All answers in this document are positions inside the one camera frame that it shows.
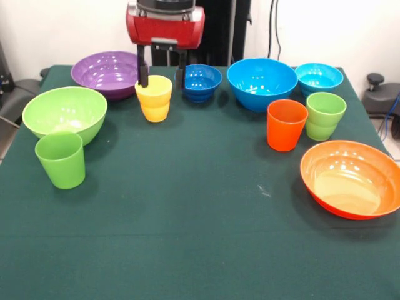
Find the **floor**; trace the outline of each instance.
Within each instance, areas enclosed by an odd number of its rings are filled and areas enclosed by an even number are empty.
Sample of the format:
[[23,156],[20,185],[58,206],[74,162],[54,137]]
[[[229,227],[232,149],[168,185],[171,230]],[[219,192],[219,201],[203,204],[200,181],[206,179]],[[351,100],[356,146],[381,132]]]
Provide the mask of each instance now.
[[18,129],[12,126],[2,127],[1,130],[3,132],[0,132],[0,164],[6,156],[7,151],[13,143],[13,140],[18,132]]
[[[378,131],[381,123],[382,123],[382,119],[371,119],[372,123],[374,124],[376,130]],[[386,139],[384,139],[383,144],[385,145],[386,149],[389,151],[389,153],[391,154],[391,156],[397,160],[397,164],[400,166],[400,141],[396,141],[392,138],[392,135],[390,133],[390,128],[391,128],[391,121],[389,120],[388,122],[388,133],[386,136]]]
[[[374,124],[376,130],[379,129],[379,126],[381,125],[382,119],[372,119],[372,123]],[[386,149],[389,151],[389,153],[392,155],[392,157],[395,160],[399,160],[397,164],[400,166],[400,141],[395,141],[390,133],[390,126],[391,122],[389,122],[389,132],[387,134],[386,139],[383,141],[383,144],[385,145]],[[0,139],[0,164],[3,161],[3,158],[6,156],[7,151],[12,144],[16,134],[17,134],[17,129],[9,126],[6,128],[5,132],[2,132],[1,136],[2,138]]]

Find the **lime green bowl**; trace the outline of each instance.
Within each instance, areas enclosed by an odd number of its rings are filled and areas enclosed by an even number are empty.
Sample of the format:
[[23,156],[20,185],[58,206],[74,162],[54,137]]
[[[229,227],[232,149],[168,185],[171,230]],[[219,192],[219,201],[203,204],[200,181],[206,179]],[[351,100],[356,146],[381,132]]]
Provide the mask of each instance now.
[[87,145],[103,125],[106,111],[106,98],[99,92],[68,86],[36,96],[24,108],[22,120],[38,138],[58,131],[72,131]]

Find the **cup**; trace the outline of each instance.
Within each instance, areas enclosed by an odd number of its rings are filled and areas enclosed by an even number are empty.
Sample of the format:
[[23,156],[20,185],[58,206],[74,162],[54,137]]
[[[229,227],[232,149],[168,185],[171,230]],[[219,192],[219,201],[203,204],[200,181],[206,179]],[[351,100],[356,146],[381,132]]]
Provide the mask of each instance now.
[[307,97],[307,135],[315,141],[326,141],[335,131],[346,111],[342,97],[330,92],[315,92]]
[[136,94],[144,117],[150,122],[161,122],[167,118],[173,83],[167,77],[150,75],[147,87],[135,84]]
[[273,101],[267,110],[267,141],[276,151],[293,150],[299,141],[308,117],[300,102],[280,99]]
[[57,188],[72,189],[84,181],[83,140],[77,133],[48,134],[36,143],[35,153]]

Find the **orange bowl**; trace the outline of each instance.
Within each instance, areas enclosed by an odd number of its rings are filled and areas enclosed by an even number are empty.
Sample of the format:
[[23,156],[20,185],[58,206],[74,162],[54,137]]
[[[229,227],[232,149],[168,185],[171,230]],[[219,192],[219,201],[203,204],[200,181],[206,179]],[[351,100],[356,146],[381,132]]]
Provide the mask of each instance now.
[[302,157],[300,172],[313,198],[337,216],[367,220],[400,208],[400,167],[360,142],[315,145]]

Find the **dark blue bowl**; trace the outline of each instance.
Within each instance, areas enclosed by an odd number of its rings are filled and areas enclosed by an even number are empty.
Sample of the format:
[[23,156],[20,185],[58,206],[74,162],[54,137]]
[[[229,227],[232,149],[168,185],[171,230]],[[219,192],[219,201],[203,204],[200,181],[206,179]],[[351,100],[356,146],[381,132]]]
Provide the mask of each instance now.
[[237,100],[247,109],[267,111],[269,103],[287,98],[296,87],[294,69],[269,58],[248,58],[235,62],[227,78]]
[[332,92],[343,82],[343,74],[327,64],[310,62],[296,68],[300,90],[304,97],[316,92]]
[[215,67],[205,64],[186,66],[184,95],[192,102],[207,101],[223,80],[223,75]]

